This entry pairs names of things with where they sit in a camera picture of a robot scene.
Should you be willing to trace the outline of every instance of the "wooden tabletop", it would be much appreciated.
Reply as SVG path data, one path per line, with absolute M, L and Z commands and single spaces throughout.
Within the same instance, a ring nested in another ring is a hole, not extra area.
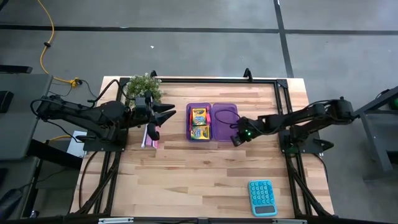
M 112 79 L 119 78 L 104 77 L 101 91 Z M 299 110 L 308 104 L 304 80 L 287 80 L 293 109 Z M 112 216 L 253 218 L 247 184 L 250 180 L 269 179 L 277 217 L 294 217 L 286 163 L 276 134 L 260 136 L 239 147 L 230 142 L 188 142 L 185 137 L 188 103 L 234 103 L 241 116 L 254 119 L 277 112 L 272 85 L 162 83 L 160 87 L 165 92 L 162 102 L 175 104 L 177 113 L 162 126 L 158 150 L 141 149 L 143 128 L 130 129 L 121 156 Z M 112 85 L 98 103 L 114 100 L 117 90 Z M 84 158 L 80 173 L 89 156 Z M 88 166 L 82 186 L 83 203 L 98 185 L 103 158 L 103 152 L 97 153 Z M 333 213 L 322 163 L 304 154 L 303 164 L 308 188 Z M 78 210 L 78 188 L 71 212 Z M 304 212 L 302 193 L 297 189 Z

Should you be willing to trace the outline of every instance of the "potted plant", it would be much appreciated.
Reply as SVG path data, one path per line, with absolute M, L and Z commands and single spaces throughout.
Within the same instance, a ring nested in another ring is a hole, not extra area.
M 159 84 L 161 82 L 160 79 L 150 77 L 148 73 L 145 73 L 143 76 L 134 75 L 127 84 L 126 94 L 134 98 L 137 96 L 144 96 L 145 91 L 150 90 L 154 100 L 161 102 L 161 97 L 163 96 L 163 92 L 159 89 Z

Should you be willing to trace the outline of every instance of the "gray floor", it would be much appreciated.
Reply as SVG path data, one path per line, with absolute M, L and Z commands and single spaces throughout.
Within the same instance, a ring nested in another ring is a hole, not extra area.
M 398 30 L 395 0 L 279 0 L 286 29 Z M 56 25 L 277 29 L 273 0 L 43 0 Z M 36 1 L 13 0 L 0 24 L 49 25 Z M 0 63 L 28 65 L 41 73 L 39 55 L 50 32 L 0 30 Z M 294 76 L 304 78 L 310 101 L 345 96 L 354 108 L 398 84 L 398 35 L 288 35 Z M 286 77 L 279 34 L 181 32 L 56 32 L 45 57 L 52 75 L 79 77 L 99 91 L 105 75 Z M 67 86 L 53 86 L 65 94 Z M 78 88 L 66 100 L 84 103 Z M 60 123 L 67 130 L 78 129 Z M 38 140 L 62 132 L 40 123 Z M 374 164 L 360 121 L 329 127 L 323 139 L 330 193 L 337 215 L 396 222 L 398 181 L 365 184 Z

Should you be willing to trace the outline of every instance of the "calculator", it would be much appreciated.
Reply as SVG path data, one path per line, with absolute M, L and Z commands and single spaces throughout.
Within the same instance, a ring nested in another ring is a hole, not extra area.
M 251 210 L 255 216 L 268 217 L 278 213 L 270 180 L 252 180 L 248 189 Z

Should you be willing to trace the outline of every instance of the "yellow crayon box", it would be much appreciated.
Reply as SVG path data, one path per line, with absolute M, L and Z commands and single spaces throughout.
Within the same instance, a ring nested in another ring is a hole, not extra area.
M 206 125 L 206 108 L 192 108 L 192 125 Z
M 206 126 L 193 126 L 191 130 L 192 140 L 209 140 L 210 139 L 210 127 Z

